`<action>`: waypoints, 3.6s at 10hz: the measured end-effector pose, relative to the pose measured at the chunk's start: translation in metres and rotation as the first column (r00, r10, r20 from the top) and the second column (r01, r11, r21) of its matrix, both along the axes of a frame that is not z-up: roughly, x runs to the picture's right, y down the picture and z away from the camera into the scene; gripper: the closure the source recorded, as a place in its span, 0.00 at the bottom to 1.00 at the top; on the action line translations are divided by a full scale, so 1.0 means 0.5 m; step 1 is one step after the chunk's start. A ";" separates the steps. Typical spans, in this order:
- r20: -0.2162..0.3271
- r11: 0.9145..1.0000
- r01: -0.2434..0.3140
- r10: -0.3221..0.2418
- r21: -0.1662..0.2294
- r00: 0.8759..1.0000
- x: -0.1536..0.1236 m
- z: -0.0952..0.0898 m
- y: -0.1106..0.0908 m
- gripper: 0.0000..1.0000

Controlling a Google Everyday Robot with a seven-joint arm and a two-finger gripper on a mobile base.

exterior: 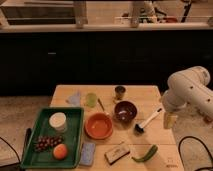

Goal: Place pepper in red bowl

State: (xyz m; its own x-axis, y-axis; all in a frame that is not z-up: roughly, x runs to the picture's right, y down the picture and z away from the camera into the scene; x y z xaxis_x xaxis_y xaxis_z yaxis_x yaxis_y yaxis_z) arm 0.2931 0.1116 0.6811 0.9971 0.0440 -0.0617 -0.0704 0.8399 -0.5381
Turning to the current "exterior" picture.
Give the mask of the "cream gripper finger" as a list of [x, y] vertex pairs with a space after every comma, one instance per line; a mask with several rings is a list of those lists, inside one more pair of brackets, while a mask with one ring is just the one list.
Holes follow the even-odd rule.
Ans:
[[166, 112], [164, 114], [164, 128], [171, 129], [173, 125], [175, 124], [177, 118], [178, 118], [177, 115]]

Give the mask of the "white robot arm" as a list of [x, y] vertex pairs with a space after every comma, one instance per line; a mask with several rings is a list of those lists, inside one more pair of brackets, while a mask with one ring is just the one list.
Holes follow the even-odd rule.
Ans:
[[202, 66], [190, 67], [169, 76], [168, 89], [161, 98], [165, 129], [173, 127], [177, 119], [176, 111], [188, 103], [213, 119], [213, 90], [207, 87], [210, 79], [209, 71]]

